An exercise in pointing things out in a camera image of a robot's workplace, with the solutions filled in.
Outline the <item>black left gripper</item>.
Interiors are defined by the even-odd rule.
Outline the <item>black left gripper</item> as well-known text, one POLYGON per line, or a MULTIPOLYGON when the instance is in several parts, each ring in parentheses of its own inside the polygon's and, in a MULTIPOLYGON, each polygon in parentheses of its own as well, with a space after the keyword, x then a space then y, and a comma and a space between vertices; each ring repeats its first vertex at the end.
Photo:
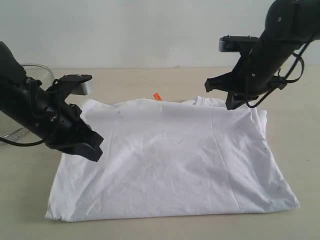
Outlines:
POLYGON ((61 108, 53 130, 44 143, 47 147, 69 155, 78 155, 92 162, 98 162, 103 154, 100 147, 104 138, 81 118, 81 110, 72 108, 76 117, 67 117, 61 108))

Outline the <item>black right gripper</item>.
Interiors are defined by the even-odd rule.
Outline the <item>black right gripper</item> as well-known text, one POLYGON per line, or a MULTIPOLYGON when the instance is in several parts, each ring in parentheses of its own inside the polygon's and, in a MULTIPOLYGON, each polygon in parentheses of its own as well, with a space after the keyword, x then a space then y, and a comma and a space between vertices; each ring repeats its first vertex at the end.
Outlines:
POLYGON ((285 54, 251 53, 246 58, 241 57, 231 72, 208 78, 205 90, 227 92, 225 106, 235 110, 268 91, 283 88, 284 80, 275 73, 286 60, 285 54))

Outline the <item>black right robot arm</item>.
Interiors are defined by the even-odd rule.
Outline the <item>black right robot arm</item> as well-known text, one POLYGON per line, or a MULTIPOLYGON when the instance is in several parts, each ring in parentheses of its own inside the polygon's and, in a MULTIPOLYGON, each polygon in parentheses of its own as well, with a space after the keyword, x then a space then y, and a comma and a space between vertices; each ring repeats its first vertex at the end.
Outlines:
POLYGON ((242 105, 256 108, 274 90, 297 82, 289 79, 297 64, 305 69, 303 53, 320 39, 318 0, 276 0, 270 6, 260 37, 230 36, 219 39, 219 51, 239 53, 232 71, 208 78, 206 92, 227 93, 228 110, 242 105))

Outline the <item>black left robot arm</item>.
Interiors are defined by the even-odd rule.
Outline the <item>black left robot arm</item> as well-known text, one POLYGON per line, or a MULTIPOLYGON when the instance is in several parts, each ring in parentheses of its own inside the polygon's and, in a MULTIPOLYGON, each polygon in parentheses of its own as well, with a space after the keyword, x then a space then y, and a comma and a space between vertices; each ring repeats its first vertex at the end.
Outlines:
POLYGON ((37 142, 18 143, 1 138, 17 147, 45 144, 53 150, 82 156, 97 162, 103 154, 103 137, 81 119, 82 110, 66 98, 93 77, 69 74, 55 79, 43 90, 42 82, 29 77, 4 42, 0 44, 0 110, 40 138, 37 142))

